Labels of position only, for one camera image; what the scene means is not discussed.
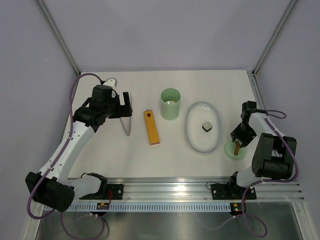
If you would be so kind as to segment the metal tongs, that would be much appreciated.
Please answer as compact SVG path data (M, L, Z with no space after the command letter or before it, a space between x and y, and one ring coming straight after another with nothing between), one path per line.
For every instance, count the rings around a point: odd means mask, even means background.
M120 122L126 136L129 137L131 135L132 117L122 117Z

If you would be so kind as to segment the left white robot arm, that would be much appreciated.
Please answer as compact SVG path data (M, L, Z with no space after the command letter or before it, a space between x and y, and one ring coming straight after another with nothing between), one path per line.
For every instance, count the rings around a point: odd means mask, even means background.
M120 96L108 85L96 85L91 97L74 112L70 130L48 162L37 172L29 172L25 178L30 192L29 202L35 201L59 212L66 211L73 200L120 200L118 190L108 179L98 173L68 180L69 173L87 142L98 131L106 119L121 119L132 116L131 96L123 92Z

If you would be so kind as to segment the green lid with handle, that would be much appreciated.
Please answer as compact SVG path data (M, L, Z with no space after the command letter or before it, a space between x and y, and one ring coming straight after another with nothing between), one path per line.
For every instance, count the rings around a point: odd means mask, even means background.
M231 160L242 160L246 157L247 155L247 148L246 147L241 147L238 151L238 154L235 155L235 149L236 149L236 144L232 142L231 140L228 140L226 144L224 145L224 152L228 158Z

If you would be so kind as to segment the green lunch cup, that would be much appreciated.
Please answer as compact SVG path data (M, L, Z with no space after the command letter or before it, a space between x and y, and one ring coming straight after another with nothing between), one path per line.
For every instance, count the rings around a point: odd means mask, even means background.
M167 88L162 91L160 95L161 101L161 116L167 120L172 121L178 118L180 114L180 102L181 102L181 94L175 88ZM174 101L175 104L167 105L166 101Z

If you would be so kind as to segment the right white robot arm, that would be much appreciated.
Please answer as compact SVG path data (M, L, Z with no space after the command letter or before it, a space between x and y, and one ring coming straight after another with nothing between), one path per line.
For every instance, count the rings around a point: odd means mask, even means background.
M247 146L254 139L258 139L258 143L251 166L230 176L222 195L227 199L253 200L255 185L289 183L298 177L297 141L272 123L271 117L287 117L282 111L258 109L256 102L246 101L242 104L240 117L241 123L231 132L231 140L224 146L225 154L232 160L241 160L246 156Z

